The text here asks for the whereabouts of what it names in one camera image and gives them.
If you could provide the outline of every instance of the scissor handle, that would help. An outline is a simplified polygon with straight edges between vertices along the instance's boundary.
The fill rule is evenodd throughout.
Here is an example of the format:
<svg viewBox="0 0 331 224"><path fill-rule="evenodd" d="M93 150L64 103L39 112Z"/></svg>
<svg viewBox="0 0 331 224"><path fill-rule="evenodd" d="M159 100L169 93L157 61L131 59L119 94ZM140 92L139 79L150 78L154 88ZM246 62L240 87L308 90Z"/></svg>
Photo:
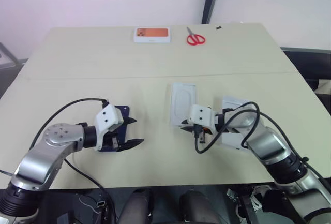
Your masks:
<svg viewBox="0 0 331 224"><path fill-rule="evenodd" d="M190 34L189 36L187 36L186 41L191 46L196 46L198 44L203 44L204 42L206 42L206 39L199 34Z"/></svg>

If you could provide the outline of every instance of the scissor blade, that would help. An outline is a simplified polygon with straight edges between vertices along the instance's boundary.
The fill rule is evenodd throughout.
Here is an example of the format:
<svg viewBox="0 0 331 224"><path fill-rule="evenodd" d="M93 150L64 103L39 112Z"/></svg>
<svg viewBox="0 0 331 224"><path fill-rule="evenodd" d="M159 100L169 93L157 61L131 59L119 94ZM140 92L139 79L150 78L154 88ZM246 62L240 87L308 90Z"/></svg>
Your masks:
<svg viewBox="0 0 331 224"><path fill-rule="evenodd" d="M191 31L191 29L188 28L188 26L186 27L187 28L187 31L189 34L193 35L194 33Z"/></svg>

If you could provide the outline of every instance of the white wall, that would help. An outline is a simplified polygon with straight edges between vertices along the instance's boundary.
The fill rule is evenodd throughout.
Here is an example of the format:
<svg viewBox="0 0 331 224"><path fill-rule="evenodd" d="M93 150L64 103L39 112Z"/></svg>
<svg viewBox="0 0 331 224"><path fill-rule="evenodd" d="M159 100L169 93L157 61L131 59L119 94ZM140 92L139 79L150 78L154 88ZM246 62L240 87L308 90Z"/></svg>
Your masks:
<svg viewBox="0 0 331 224"><path fill-rule="evenodd" d="M331 0L216 0L210 22L261 22L281 47L331 50Z"/></svg>
<svg viewBox="0 0 331 224"><path fill-rule="evenodd" d="M0 0L0 42L29 58L52 27L199 24L205 0Z"/></svg>

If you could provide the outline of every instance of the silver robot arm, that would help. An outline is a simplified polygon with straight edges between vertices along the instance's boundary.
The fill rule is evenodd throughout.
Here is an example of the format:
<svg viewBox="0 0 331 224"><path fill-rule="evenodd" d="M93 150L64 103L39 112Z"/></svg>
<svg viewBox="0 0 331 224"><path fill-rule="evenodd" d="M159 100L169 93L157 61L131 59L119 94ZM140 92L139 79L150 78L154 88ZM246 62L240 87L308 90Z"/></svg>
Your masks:
<svg viewBox="0 0 331 224"><path fill-rule="evenodd" d="M209 108L193 105L187 124L200 125L215 135L242 110L253 109L246 106L219 114ZM229 122L227 130L239 132L245 137L252 130L256 116L256 112L243 112ZM277 188L284 193L302 220L309 223L330 222L330 192L302 163L282 136L266 127L260 119L246 144L274 178Z"/></svg>
<svg viewBox="0 0 331 224"><path fill-rule="evenodd" d="M22 159L9 186L0 196L0 223L31 223L38 213L44 193L50 188L64 159L83 147L102 149L106 145L122 151L140 144L135 139L121 145L110 132L134 122L123 119L118 108L108 104L100 111L94 126L55 124L48 127L40 140Z"/></svg>

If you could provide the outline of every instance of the floor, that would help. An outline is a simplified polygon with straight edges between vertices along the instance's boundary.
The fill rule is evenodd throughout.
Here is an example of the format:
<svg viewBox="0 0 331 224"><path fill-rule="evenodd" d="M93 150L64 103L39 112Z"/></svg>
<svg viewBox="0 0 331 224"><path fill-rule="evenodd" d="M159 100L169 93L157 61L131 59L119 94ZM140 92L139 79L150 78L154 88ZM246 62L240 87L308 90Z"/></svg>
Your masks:
<svg viewBox="0 0 331 224"><path fill-rule="evenodd" d="M11 68L0 71L0 98L15 79L19 71L20 68ZM179 198L189 189L198 190L209 198L212 206L219 213L223 224L246 223L245 220L239 220L236 217L234 211L235 205L225 195L227 190L226 185L152 187L152 191L155 196L153 223L178 221ZM116 212L119 216L126 200L135 188L111 188L107 190L115 202ZM99 189L87 189L75 192L93 196L97 200L100 199ZM78 200L78 196L75 195L74 192L67 190L49 190L39 210L36 224L56 224L57 217L69 211L74 211L74 215L81 223L92 223L92 210L82 205ZM292 223L289 219L273 213L263 213L262 211L257 211L257 216L260 224Z"/></svg>

